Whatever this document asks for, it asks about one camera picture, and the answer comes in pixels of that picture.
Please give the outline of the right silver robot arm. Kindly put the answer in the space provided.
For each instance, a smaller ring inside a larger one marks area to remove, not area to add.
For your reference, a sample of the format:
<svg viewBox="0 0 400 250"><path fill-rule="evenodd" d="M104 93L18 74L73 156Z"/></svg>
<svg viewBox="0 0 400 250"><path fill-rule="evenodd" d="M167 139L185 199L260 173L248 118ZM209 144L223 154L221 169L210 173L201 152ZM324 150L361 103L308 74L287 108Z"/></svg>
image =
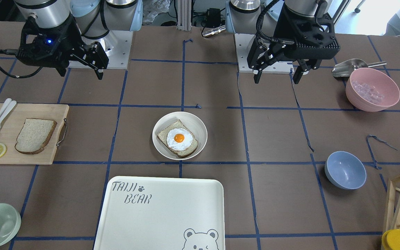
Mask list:
<svg viewBox="0 0 400 250"><path fill-rule="evenodd" d="M92 68L99 80L113 66L119 41L113 31L138 31L141 0L16 0L26 19L16 59L54 68L65 76L71 61Z"/></svg>

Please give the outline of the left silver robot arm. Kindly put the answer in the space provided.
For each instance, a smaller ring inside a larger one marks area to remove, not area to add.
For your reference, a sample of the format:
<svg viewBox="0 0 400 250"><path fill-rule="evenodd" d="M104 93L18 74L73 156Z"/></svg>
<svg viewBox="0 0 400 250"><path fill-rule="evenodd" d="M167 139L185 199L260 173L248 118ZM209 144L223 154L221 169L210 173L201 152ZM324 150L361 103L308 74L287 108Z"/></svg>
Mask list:
<svg viewBox="0 0 400 250"><path fill-rule="evenodd" d="M293 82L335 57L340 45L328 13L330 0L230 0L226 3L226 30L254 35L246 62L259 83L265 68L277 62L297 62Z"/></svg>

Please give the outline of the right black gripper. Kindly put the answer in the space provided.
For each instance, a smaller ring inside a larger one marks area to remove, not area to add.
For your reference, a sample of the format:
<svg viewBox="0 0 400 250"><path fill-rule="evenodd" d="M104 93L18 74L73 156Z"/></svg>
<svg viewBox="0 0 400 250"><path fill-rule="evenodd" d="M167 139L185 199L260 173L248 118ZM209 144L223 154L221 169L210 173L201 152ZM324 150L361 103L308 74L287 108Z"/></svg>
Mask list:
<svg viewBox="0 0 400 250"><path fill-rule="evenodd" d="M100 42L82 44L81 33L73 16L56 27L42 28L29 16L21 30L16 59L27 66L54 68L65 76L69 61L92 68L99 80L109 58Z"/></svg>

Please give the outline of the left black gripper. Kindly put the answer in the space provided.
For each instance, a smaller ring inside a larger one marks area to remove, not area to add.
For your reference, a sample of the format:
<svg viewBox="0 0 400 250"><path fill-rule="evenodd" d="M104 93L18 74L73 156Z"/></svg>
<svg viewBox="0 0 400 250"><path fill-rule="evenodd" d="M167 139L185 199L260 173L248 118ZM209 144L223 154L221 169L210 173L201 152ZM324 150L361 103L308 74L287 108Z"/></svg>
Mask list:
<svg viewBox="0 0 400 250"><path fill-rule="evenodd" d="M288 59L297 59L299 65L293 82L299 84L303 74L313 67L311 59L329 60L340 50L334 22L328 13L332 1L285 0L273 35L268 35L262 31L263 20L277 2L272 0L256 20L256 36L252 40L247 63L251 70L257 71L254 82L258 84L263 70L283 58L283 49ZM269 41L270 45L266 46L262 39Z"/></svg>

